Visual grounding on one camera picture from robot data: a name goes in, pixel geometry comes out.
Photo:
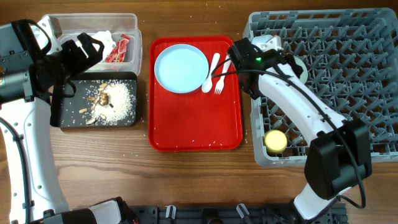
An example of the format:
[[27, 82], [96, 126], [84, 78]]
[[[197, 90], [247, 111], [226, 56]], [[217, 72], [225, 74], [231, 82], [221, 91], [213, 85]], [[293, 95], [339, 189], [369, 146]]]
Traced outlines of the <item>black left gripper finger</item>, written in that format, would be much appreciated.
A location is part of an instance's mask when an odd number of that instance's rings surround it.
[[[65, 85], [68, 84], [73, 90], [72, 94], [64, 93]], [[73, 98], [76, 93], [76, 86], [72, 83], [71, 80], [67, 80], [65, 84], [61, 85], [54, 85], [53, 86], [53, 93], [50, 95], [52, 97], [50, 110], [50, 125], [51, 126], [60, 126], [60, 113], [62, 111], [62, 101], [64, 98]]]
[[92, 38], [85, 32], [78, 35], [77, 38], [81, 44], [80, 48], [86, 55], [87, 66], [92, 67], [103, 59], [104, 44], [101, 41]]

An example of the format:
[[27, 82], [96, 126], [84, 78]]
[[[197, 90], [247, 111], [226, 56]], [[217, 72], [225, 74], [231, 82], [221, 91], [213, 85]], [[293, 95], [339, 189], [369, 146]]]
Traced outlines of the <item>mint green bowl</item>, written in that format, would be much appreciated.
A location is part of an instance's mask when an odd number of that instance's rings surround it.
[[302, 72], [298, 76], [299, 80], [305, 84], [308, 80], [308, 70], [305, 63], [298, 57], [294, 55], [295, 63], [302, 68]]

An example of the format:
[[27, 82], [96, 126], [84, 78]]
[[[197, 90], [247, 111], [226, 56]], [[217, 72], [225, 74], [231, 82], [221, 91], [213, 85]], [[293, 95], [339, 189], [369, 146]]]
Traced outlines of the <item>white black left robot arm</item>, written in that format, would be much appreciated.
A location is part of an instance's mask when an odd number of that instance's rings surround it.
[[63, 87], [101, 61], [104, 45], [86, 33], [40, 46], [30, 19], [1, 26], [1, 132], [11, 181], [11, 223], [139, 223], [121, 197], [70, 210], [50, 142]]

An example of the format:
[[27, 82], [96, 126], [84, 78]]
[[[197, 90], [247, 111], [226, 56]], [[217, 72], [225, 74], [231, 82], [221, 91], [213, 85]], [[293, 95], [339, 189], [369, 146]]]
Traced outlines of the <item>white plastic fork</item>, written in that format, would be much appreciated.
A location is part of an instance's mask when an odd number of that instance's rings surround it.
[[[229, 70], [229, 66], [231, 65], [231, 61], [229, 56], [227, 55], [225, 58], [225, 63], [223, 64], [222, 73], [226, 73]], [[215, 94], [220, 95], [224, 88], [224, 79], [225, 76], [221, 76], [215, 86]]]

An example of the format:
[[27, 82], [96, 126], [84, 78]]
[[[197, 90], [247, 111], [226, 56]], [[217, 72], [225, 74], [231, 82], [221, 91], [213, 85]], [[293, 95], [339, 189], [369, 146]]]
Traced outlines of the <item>white plastic spoon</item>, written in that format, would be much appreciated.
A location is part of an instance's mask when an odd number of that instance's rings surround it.
[[212, 80], [211, 80], [212, 79], [211, 74], [214, 71], [214, 69], [216, 68], [216, 66], [220, 60], [220, 57], [221, 57], [221, 55], [219, 53], [214, 53], [211, 64], [210, 64], [208, 76], [201, 86], [201, 90], [204, 93], [210, 92], [210, 90], [212, 88], [213, 84], [212, 84]]

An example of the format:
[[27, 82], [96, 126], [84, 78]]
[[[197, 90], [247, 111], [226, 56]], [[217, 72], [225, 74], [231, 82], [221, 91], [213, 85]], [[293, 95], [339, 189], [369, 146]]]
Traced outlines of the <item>yellow plastic cup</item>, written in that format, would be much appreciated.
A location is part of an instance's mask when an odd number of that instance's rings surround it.
[[287, 147], [287, 137], [279, 130], [270, 130], [264, 136], [264, 144], [269, 154], [280, 154]]

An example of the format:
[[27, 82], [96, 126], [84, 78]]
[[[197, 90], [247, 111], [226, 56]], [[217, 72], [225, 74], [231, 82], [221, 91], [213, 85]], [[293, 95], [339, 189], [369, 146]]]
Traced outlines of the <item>light blue plate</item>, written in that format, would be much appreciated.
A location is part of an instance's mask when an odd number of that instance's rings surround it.
[[190, 93], [208, 76], [209, 62], [198, 48], [188, 44], [167, 47], [155, 60], [154, 73], [159, 84], [172, 93]]

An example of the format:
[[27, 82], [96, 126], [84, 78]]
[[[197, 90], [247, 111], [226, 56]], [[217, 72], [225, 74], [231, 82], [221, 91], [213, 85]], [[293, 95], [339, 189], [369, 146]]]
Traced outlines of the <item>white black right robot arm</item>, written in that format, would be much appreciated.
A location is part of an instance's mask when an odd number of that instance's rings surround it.
[[227, 54], [243, 91], [254, 100], [270, 98], [310, 145], [306, 186], [285, 211], [272, 215], [286, 223], [311, 223], [339, 200], [364, 208], [363, 179], [372, 174], [368, 126], [360, 119], [348, 121], [301, 82], [307, 68], [284, 53], [279, 36], [262, 46], [247, 38], [237, 40]]

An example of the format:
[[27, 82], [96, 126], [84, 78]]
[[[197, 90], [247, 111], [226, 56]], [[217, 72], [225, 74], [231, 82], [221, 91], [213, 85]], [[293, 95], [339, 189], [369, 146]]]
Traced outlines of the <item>red snack wrapper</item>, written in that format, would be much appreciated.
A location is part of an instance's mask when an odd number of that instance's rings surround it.
[[122, 34], [120, 39], [117, 41], [115, 48], [106, 58], [106, 62], [107, 63], [123, 62], [127, 52], [127, 45], [130, 39], [131, 38], [128, 35]]

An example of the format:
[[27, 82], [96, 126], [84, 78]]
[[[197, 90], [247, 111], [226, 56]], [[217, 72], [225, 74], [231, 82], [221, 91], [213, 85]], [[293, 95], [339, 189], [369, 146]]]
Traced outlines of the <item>rice and food scraps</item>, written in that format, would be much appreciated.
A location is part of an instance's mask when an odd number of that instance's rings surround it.
[[135, 80], [90, 80], [79, 113], [85, 126], [130, 126], [136, 120]]

